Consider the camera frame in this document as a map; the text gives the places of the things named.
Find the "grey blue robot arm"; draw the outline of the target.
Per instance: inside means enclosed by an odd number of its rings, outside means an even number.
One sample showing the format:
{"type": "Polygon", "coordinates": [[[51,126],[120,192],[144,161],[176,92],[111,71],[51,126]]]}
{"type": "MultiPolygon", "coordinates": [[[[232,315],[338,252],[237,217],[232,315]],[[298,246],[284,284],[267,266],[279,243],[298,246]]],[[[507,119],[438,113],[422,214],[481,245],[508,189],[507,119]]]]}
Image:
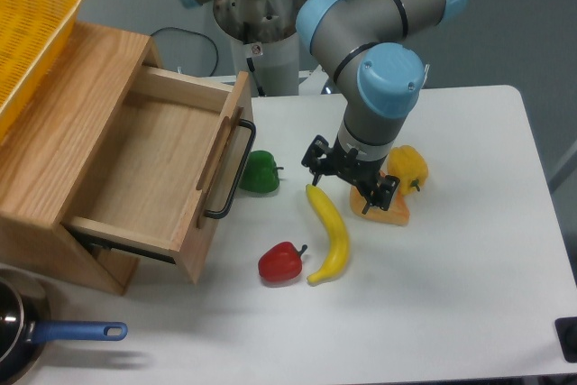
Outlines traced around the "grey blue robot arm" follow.
{"type": "Polygon", "coordinates": [[[211,4],[217,25],[252,76],[259,96],[288,70],[285,49],[300,39],[347,107],[334,142],[316,137],[302,163],[315,178],[354,186],[367,209],[387,210],[399,180],[380,169],[426,82],[427,69],[404,40],[443,23],[468,0],[180,0],[211,4]]]}

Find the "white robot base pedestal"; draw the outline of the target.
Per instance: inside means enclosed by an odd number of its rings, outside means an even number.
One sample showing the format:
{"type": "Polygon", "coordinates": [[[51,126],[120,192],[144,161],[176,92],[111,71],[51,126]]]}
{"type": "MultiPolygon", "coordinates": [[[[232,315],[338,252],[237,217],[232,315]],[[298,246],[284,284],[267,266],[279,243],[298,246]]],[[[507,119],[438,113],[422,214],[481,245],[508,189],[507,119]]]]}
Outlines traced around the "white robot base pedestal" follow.
{"type": "Polygon", "coordinates": [[[215,0],[216,24],[229,39],[236,72],[253,96],[294,96],[299,86],[296,20],[306,0],[215,0]]]}

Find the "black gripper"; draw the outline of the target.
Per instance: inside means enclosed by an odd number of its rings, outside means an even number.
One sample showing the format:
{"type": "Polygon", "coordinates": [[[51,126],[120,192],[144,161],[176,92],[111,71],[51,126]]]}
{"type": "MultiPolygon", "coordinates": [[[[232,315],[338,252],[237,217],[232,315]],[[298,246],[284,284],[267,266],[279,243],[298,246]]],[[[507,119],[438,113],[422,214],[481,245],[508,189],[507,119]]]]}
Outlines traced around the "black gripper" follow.
{"type": "Polygon", "coordinates": [[[317,135],[308,146],[301,164],[312,174],[313,186],[317,186],[323,176],[336,176],[359,188],[365,199],[362,213],[367,214],[374,207],[388,211],[397,195],[400,179],[380,174],[384,161],[384,156],[377,160],[362,160],[355,148],[346,150],[338,139],[332,149],[323,136],[317,135]]]}

